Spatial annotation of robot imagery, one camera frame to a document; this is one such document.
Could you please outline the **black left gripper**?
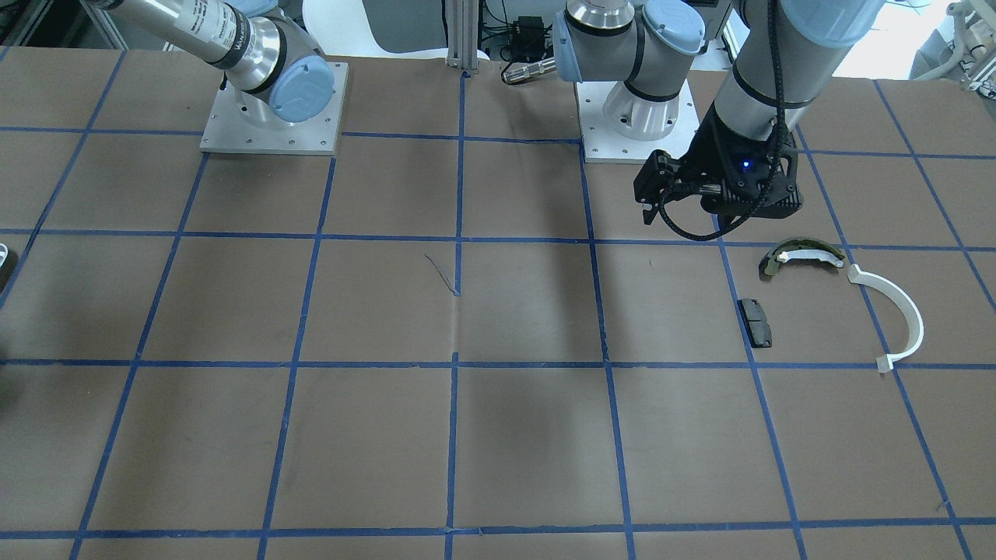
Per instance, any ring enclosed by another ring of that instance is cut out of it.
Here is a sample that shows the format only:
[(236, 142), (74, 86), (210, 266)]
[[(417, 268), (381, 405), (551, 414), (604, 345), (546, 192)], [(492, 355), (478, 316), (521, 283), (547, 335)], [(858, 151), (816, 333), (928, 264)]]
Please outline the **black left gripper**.
[(701, 197), (702, 209), (717, 215), (722, 229), (737, 216), (786, 219), (803, 205), (798, 153), (785, 125), (765, 139), (745, 138), (711, 107), (684, 156), (657, 149), (647, 157), (633, 181), (634, 201), (645, 226), (659, 215), (673, 231), (677, 226), (663, 207), (691, 195)]

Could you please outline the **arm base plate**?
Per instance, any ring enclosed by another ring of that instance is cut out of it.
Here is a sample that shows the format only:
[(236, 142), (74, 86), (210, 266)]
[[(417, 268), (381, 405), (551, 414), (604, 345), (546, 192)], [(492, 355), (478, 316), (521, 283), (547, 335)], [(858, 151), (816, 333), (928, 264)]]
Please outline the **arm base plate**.
[(588, 163), (643, 164), (657, 149), (682, 156), (700, 127), (688, 82), (660, 103), (632, 96), (621, 82), (578, 82), (575, 90)]
[(200, 149), (224, 155), (334, 156), (349, 64), (328, 61), (327, 66), (335, 77), (330, 103), (316, 117), (302, 123), (282, 121), (262, 100), (235, 86), (224, 86), (215, 96)]

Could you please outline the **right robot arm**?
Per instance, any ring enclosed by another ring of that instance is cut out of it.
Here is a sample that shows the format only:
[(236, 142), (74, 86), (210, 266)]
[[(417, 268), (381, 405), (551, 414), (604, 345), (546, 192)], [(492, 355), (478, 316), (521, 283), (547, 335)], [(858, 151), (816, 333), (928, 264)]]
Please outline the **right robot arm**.
[(287, 123), (326, 109), (335, 76), (324, 51), (277, 1), (89, 1), (222, 71)]

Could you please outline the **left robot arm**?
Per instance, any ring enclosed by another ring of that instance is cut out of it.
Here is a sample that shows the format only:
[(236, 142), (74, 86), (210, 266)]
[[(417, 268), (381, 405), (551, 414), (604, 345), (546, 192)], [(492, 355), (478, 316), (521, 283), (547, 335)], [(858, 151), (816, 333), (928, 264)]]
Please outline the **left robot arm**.
[[(748, 219), (786, 219), (803, 203), (792, 128), (850, 49), (867, 35), (881, 1), (741, 1), (749, 36), (686, 153), (655, 149), (633, 181), (650, 226), (661, 219), (690, 240), (712, 240)], [(569, 1), (552, 23), (557, 73), (567, 82), (610, 82), (604, 106), (620, 134), (666, 135), (707, 25), (683, 1)]]

